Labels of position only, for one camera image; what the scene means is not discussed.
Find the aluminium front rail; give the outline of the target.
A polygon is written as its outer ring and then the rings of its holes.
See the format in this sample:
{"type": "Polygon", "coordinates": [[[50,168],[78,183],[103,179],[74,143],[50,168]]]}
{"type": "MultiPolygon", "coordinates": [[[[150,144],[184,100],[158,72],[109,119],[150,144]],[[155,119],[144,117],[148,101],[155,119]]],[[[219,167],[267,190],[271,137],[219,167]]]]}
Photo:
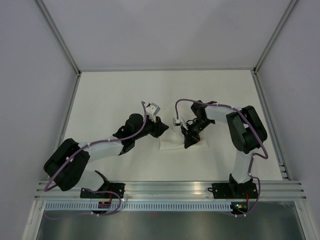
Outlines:
{"type": "MultiPolygon", "coordinates": [[[[81,188],[68,191],[54,188],[45,191],[45,181],[37,184],[33,194],[36,200],[79,200],[81,188]]],[[[210,181],[127,181],[124,183],[125,201],[211,201],[210,181]]],[[[299,181],[265,181],[260,184],[261,201],[305,201],[307,199],[299,181]]]]}

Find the aluminium frame post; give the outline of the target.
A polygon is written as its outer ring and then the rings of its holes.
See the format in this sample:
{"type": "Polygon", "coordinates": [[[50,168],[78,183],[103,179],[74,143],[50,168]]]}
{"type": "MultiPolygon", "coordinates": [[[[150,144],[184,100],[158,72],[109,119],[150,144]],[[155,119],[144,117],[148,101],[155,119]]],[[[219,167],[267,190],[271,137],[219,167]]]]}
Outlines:
{"type": "Polygon", "coordinates": [[[299,4],[299,0],[290,0],[287,7],[285,8],[279,22],[277,23],[275,29],[273,30],[270,38],[267,41],[266,46],[264,47],[261,55],[259,56],[256,64],[251,70],[252,75],[256,75],[259,69],[262,67],[262,64],[266,60],[268,54],[272,50],[276,40],[278,39],[279,35],[281,34],[282,30],[284,29],[287,21],[290,19],[292,13],[295,11],[297,5],[299,4]]]}
{"type": "Polygon", "coordinates": [[[74,60],[63,36],[61,35],[52,15],[49,12],[45,2],[43,0],[34,0],[35,5],[37,6],[38,10],[40,11],[44,21],[48,25],[50,31],[52,32],[55,40],[57,41],[63,55],[65,56],[67,62],[72,67],[73,71],[77,76],[81,74],[81,70],[79,69],[76,61],[74,60]]]}

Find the right aluminium frame post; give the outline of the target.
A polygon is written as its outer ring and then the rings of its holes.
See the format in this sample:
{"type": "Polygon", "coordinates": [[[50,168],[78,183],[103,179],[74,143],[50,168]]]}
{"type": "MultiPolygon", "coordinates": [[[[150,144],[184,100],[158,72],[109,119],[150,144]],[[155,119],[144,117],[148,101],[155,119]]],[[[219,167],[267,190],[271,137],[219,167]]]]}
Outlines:
{"type": "Polygon", "coordinates": [[[277,23],[275,29],[273,30],[270,38],[267,41],[266,46],[264,47],[261,55],[259,56],[256,64],[251,70],[252,75],[256,75],[259,69],[262,67],[262,64],[266,60],[268,54],[272,50],[276,40],[278,39],[279,35],[281,34],[282,30],[284,29],[287,21],[290,19],[292,13],[295,11],[297,5],[299,4],[299,0],[290,0],[287,7],[285,8],[279,22],[277,23]]]}

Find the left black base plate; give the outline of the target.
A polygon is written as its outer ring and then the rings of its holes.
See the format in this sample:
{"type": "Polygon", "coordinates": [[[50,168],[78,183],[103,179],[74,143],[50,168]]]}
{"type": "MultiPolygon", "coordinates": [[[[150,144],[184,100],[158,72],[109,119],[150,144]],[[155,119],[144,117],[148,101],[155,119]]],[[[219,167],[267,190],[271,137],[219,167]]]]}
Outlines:
{"type": "Polygon", "coordinates": [[[125,193],[125,184],[122,182],[110,182],[107,186],[102,186],[98,191],[82,188],[81,199],[122,199],[125,193]]]}

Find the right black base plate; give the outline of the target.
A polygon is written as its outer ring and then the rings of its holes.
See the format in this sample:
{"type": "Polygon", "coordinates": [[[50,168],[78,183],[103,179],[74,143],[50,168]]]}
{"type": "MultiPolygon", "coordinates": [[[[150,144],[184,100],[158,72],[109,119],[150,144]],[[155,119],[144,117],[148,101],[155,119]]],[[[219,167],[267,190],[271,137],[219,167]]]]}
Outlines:
{"type": "Polygon", "coordinates": [[[214,199],[256,199],[258,189],[255,183],[235,184],[213,183],[207,190],[213,194],[214,199]]]}

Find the left aluminium frame post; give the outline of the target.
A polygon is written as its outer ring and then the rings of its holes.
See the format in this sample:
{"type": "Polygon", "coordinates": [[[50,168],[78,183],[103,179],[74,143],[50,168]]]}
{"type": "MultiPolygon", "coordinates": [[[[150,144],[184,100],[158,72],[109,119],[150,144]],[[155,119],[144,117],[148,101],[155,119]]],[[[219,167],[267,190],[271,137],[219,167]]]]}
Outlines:
{"type": "Polygon", "coordinates": [[[65,56],[67,62],[72,67],[73,71],[77,76],[81,74],[81,70],[79,69],[76,61],[74,60],[63,36],[61,35],[52,15],[49,12],[45,2],[43,0],[34,0],[35,5],[37,6],[38,10],[40,11],[44,21],[48,25],[50,31],[52,32],[55,40],[57,41],[63,55],[65,56]]]}

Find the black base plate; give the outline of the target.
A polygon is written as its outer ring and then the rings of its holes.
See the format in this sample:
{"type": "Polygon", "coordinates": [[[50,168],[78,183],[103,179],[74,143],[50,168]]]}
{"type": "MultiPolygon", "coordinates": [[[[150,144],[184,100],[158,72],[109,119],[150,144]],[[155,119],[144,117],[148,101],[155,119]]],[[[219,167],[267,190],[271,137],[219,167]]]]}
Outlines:
{"type": "Polygon", "coordinates": [[[214,199],[256,199],[258,189],[255,183],[235,184],[213,183],[207,190],[213,194],[214,199]]]}
{"type": "Polygon", "coordinates": [[[122,182],[110,182],[107,186],[102,186],[98,191],[82,188],[81,199],[122,199],[125,193],[125,184],[122,182]]]}

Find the white cloth napkin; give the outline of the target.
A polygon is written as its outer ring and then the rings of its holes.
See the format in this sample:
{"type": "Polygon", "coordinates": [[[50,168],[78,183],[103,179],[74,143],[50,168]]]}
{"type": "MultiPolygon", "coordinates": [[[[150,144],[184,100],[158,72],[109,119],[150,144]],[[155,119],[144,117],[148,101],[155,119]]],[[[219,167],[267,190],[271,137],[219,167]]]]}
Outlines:
{"type": "Polygon", "coordinates": [[[181,132],[180,126],[174,126],[174,118],[176,117],[175,103],[171,102],[164,110],[160,111],[160,118],[169,128],[159,137],[159,150],[160,151],[173,151],[173,150],[199,150],[207,149],[209,147],[206,133],[202,131],[200,142],[184,148],[184,135],[181,132]]]}

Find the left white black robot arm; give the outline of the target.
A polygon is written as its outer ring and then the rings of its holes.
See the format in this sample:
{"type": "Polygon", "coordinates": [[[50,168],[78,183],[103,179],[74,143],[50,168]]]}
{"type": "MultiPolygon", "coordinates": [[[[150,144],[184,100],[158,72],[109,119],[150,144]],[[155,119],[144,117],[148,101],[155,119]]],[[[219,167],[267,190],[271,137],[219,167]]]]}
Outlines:
{"type": "Polygon", "coordinates": [[[125,124],[107,139],[80,143],[68,138],[43,166],[43,170],[50,177],[44,190],[48,192],[58,187],[65,192],[81,180],[88,180],[87,188],[98,198],[104,198],[109,193],[107,179],[97,170],[85,173],[87,164],[107,157],[124,155],[135,147],[137,140],[148,135],[159,138],[168,129],[169,126],[158,116],[153,120],[149,115],[143,117],[133,113],[125,124]]]}

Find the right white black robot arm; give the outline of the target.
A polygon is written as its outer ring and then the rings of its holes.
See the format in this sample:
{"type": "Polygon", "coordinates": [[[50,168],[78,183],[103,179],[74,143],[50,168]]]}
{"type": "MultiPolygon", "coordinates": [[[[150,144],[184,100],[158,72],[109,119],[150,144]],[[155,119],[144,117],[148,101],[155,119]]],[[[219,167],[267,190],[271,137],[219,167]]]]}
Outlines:
{"type": "Polygon", "coordinates": [[[267,159],[269,156],[263,144],[268,134],[256,109],[251,105],[236,108],[215,101],[204,103],[192,100],[191,103],[194,119],[184,121],[177,115],[173,120],[174,125],[181,128],[184,148],[199,143],[200,133],[206,127],[221,122],[228,126],[231,142],[236,149],[235,163],[228,183],[214,183],[208,191],[216,199],[244,199],[246,196],[257,198],[257,187],[251,174],[254,157],[267,159]]]}

